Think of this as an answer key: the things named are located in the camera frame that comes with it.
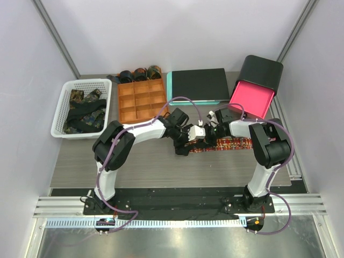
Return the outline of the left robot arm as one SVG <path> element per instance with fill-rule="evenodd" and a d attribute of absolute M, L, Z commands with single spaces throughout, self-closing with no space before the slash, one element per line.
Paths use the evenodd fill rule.
<path fill-rule="evenodd" d="M 134 145 L 152 139 L 171 138 L 176 148 L 184 146 L 191 141 L 189 131 L 193 124 L 188 121 L 189 116 L 176 108 L 166 117 L 158 116 L 141 123 L 111 122 L 92 147 L 97 165 L 96 209 L 102 214 L 113 211 L 117 172 Z"/>

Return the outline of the multicoloured plaid tie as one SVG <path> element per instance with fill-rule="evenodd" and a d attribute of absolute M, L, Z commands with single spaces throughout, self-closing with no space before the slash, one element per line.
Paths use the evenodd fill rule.
<path fill-rule="evenodd" d="M 242 149 L 253 149 L 252 141 L 248 138 L 221 138 L 211 146 L 203 139 L 194 140 L 185 145 L 191 153 L 211 152 L 211 151 L 234 151 Z"/>

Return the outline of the black pink drawer cabinet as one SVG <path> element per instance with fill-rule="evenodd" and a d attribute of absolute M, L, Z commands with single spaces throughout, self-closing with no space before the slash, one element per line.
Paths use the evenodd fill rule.
<path fill-rule="evenodd" d="M 278 92 L 283 64 L 256 55 L 245 57 L 235 82 L 229 109 L 248 118 L 266 117 Z"/>

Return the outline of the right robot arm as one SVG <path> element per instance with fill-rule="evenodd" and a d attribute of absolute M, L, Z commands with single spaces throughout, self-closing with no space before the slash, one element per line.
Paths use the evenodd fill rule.
<path fill-rule="evenodd" d="M 248 212 L 260 211 L 268 201 L 277 172 L 295 152 L 289 132 L 279 119 L 242 117 L 235 120 L 225 108 L 210 111 L 207 118 L 204 125 L 207 144 L 215 145 L 218 139 L 225 137 L 251 140 L 257 165 L 251 181 L 244 188 L 242 204 Z"/>

